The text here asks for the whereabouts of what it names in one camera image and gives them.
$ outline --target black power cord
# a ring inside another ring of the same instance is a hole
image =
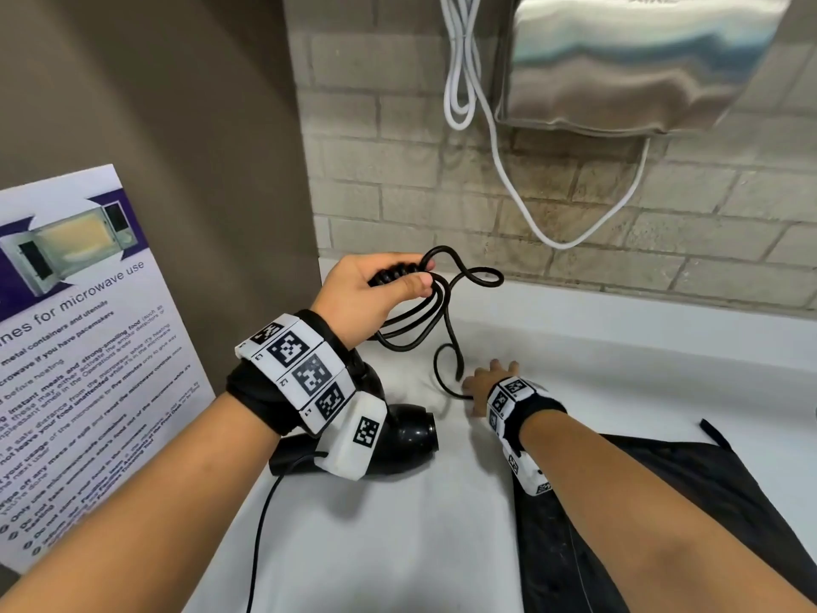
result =
[[[270,506],[270,502],[272,500],[272,495],[278,489],[278,484],[281,483],[281,480],[292,473],[292,470],[297,467],[299,464],[303,463],[306,460],[310,460],[312,458],[326,458],[329,454],[326,452],[311,452],[304,454],[301,458],[297,460],[293,460],[292,463],[287,467],[287,470],[281,473],[278,476],[278,479],[275,480],[275,484],[272,484],[272,488],[270,489],[270,494],[266,495],[266,501],[264,502],[264,507],[260,511],[260,518],[258,519],[258,530],[256,531],[256,544],[255,548],[252,550],[252,574],[250,577],[250,595],[247,600],[247,613],[250,613],[252,608],[252,599],[255,598],[255,579],[256,574],[258,573],[258,549],[260,548],[260,532],[264,528],[264,518],[266,517],[266,509]]]
[[[451,326],[451,318],[448,315],[448,304],[451,302],[451,290],[454,286],[457,285],[457,282],[462,278],[467,278],[471,280],[473,283],[477,284],[478,286],[483,286],[485,288],[498,288],[502,286],[505,282],[505,275],[502,274],[501,271],[494,269],[489,266],[475,266],[471,269],[468,269],[465,264],[463,263],[463,259],[459,257],[459,254],[455,252],[454,249],[449,247],[448,245],[438,245],[428,251],[423,259],[420,260],[420,263],[417,265],[396,265],[390,267],[389,269],[383,269],[377,275],[375,275],[371,280],[369,280],[369,286],[383,286],[390,282],[393,282],[395,279],[399,279],[404,275],[409,275],[411,273],[418,273],[421,271],[426,271],[426,267],[428,266],[429,261],[431,258],[436,256],[439,253],[447,253],[453,260],[454,264],[457,265],[457,268],[460,269],[460,273],[451,280],[451,284],[448,283],[448,280],[441,275],[437,275],[436,273],[431,273],[431,277],[434,278],[434,282],[432,283],[433,294],[418,303],[414,308],[410,309],[409,311],[396,316],[393,319],[386,320],[383,323],[383,327],[380,331],[374,334],[371,340],[377,340],[384,347],[389,350],[393,350],[394,352],[404,353],[408,352],[409,350],[415,349],[428,337],[428,334],[431,333],[431,330],[434,329],[436,324],[440,321],[440,319],[445,319],[445,329],[448,330],[448,337],[450,338],[451,342],[443,344],[440,348],[438,348],[434,352],[434,375],[437,377],[437,382],[439,382],[440,386],[443,390],[448,394],[453,396],[454,398],[459,398],[460,400],[471,400],[469,395],[459,394],[456,391],[452,391],[446,387],[445,383],[443,382],[442,377],[440,376],[440,369],[438,365],[438,360],[440,358],[440,353],[445,350],[446,348],[450,348],[454,351],[454,354],[457,358],[457,372],[454,375],[456,380],[460,380],[463,378],[463,373],[465,372],[465,360],[463,359],[463,351],[460,349],[459,342],[457,341],[457,337],[454,335],[454,328]],[[495,279],[483,279],[476,277],[475,273],[487,273],[488,275],[493,275]],[[425,308],[428,307],[428,310],[420,316],[420,318],[414,319],[408,324],[400,327],[399,329],[394,329],[388,333],[383,333],[383,329],[386,327],[391,327],[394,324],[401,323],[403,320],[408,320],[412,318],[415,314],[423,311]],[[423,324],[426,320],[431,319],[425,329],[417,336],[414,341],[409,344],[393,344],[389,342],[390,339],[396,338],[398,336],[403,335],[419,327]]]

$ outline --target purple background on sign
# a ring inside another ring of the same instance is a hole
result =
[[[130,200],[128,200],[128,196],[125,195],[124,189],[117,189],[116,191],[110,191],[107,194],[97,195],[88,199],[100,206],[112,202],[119,202],[122,205],[122,210],[128,218],[128,223],[131,226],[131,230],[133,230],[133,235],[137,239],[136,245],[128,247],[128,249],[123,251],[122,260],[126,260],[134,254],[148,248],[145,233],[142,232],[142,228],[139,226],[136,213],[133,212],[133,207],[131,206]],[[33,217],[28,217],[0,226],[0,237],[14,235],[18,232],[26,232],[26,230],[29,229],[29,224],[32,219]],[[60,282],[46,294],[37,297],[29,290],[26,282],[23,281],[23,278],[17,273],[6,255],[0,252],[0,322],[71,287],[72,284]]]

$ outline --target black fabric pouch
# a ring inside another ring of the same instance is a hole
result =
[[[661,477],[817,604],[817,566],[760,486],[709,422],[718,443],[668,443],[605,435]],[[528,496],[514,480],[516,539],[526,613],[628,613],[556,494]]]

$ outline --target paper sign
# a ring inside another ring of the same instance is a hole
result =
[[[213,400],[113,166],[0,191],[0,562],[25,572]]]

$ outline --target microwave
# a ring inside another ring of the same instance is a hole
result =
[[[37,297],[66,277],[136,244],[119,202],[0,238],[0,249]]]

